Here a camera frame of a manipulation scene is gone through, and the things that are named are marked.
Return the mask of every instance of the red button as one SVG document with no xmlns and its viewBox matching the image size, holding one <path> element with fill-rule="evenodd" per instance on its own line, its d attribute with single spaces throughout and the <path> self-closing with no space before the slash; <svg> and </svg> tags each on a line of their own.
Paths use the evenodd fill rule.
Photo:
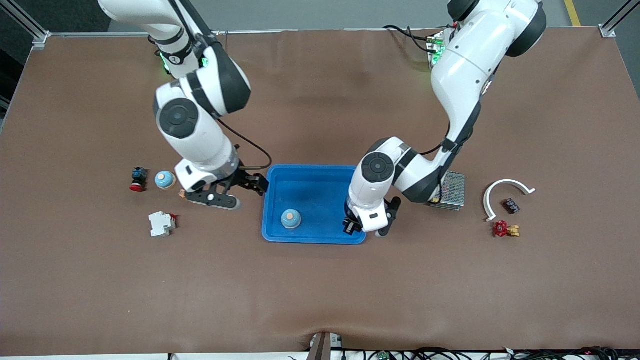
<svg viewBox="0 0 640 360">
<path fill-rule="evenodd" d="M 131 186 L 129 187 L 129 190 L 131 190 L 132 192 L 139 192 L 139 193 L 145 191 L 145 189 L 138 184 L 131 184 Z"/>
</svg>

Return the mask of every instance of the white plastic part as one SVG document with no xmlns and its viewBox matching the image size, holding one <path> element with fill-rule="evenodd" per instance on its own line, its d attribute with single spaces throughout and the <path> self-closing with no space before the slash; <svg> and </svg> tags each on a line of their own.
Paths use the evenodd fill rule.
<svg viewBox="0 0 640 360">
<path fill-rule="evenodd" d="M 510 180 L 510 179 L 503 179 L 503 180 L 496 181 L 491 186 L 489 186 L 489 188 L 484 192 L 484 212 L 486 213 L 486 216 L 489 217 L 489 218 L 486 219 L 487 222 L 495 219 L 495 213 L 493 212 L 493 209 L 491 208 L 491 199 L 490 199 L 490 197 L 491 197 L 491 191 L 493 190 L 493 188 L 495 188 L 496 186 L 498 186 L 500 184 L 513 185 L 513 186 L 517 187 L 518 189 L 520 189 L 525 195 L 536 191 L 536 189 L 529 189 L 528 187 L 526 187 L 520 181 L 515 181 L 515 180 Z"/>
<path fill-rule="evenodd" d="M 164 238 L 171 235 L 170 231 L 175 229 L 175 219 L 171 214 L 158 211 L 149 215 L 151 221 L 151 237 Z"/>
</svg>

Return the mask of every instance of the blue and red small object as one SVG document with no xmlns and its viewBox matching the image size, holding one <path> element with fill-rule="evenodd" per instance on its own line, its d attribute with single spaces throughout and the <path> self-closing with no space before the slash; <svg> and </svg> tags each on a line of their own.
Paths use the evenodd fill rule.
<svg viewBox="0 0 640 360">
<path fill-rule="evenodd" d="M 145 185 L 147 183 L 147 170 L 145 168 L 137 167 L 133 169 L 131 178 L 133 182 L 129 186 L 129 190 L 139 193 L 145 191 Z"/>
</svg>

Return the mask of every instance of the robotic arm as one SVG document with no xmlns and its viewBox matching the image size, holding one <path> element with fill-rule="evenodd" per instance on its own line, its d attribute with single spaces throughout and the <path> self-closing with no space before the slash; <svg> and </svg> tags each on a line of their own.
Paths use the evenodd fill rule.
<svg viewBox="0 0 640 360">
<path fill-rule="evenodd" d="M 349 187 L 348 234 L 387 233 L 400 202 L 384 199 L 391 186 L 411 202 L 442 198 L 443 178 L 473 134 L 482 96 L 503 57 L 526 53 L 547 27 L 537 0 L 449 0 L 447 7 L 457 26 L 441 34 L 445 50 L 433 67 L 431 84 L 449 116 L 449 132 L 433 160 L 396 137 L 378 140 L 367 151 Z"/>
<path fill-rule="evenodd" d="M 189 0 L 99 0 L 104 13 L 149 32 L 177 79 L 156 91 L 158 129 L 183 160 L 176 176 L 191 202 L 238 209 L 227 192 L 240 185 L 262 196 L 267 180 L 249 175 L 217 123 L 241 110 L 251 86 Z"/>
</svg>

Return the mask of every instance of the black circular joint cap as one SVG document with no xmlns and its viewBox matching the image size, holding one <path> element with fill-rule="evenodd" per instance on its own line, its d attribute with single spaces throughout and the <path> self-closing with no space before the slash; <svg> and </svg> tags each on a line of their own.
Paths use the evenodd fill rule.
<svg viewBox="0 0 640 360">
<path fill-rule="evenodd" d="M 160 127 L 167 135 L 184 139 L 193 134 L 198 123 L 198 107 L 189 99 L 174 99 L 160 110 Z"/>
<path fill-rule="evenodd" d="M 540 39 L 546 28 L 547 14 L 542 8 L 542 3 L 540 3 L 538 4 L 538 12 L 536 12 L 536 15 L 531 19 L 531 22 L 522 34 L 511 44 L 506 55 L 510 58 L 516 58 L 529 51 L 538 39 Z"/>
<path fill-rule="evenodd" d="M 464 21 L 474 11 L 480 0 L 451 0 L 447 11 L 453 21 Z"/>
<path fill-rule="evenodd" d="M 394 162 L 382 152 L 372 152 L 362 160 L 362 176 L 370 183 L 382 183 L 394 175 Z"/>
</svg>

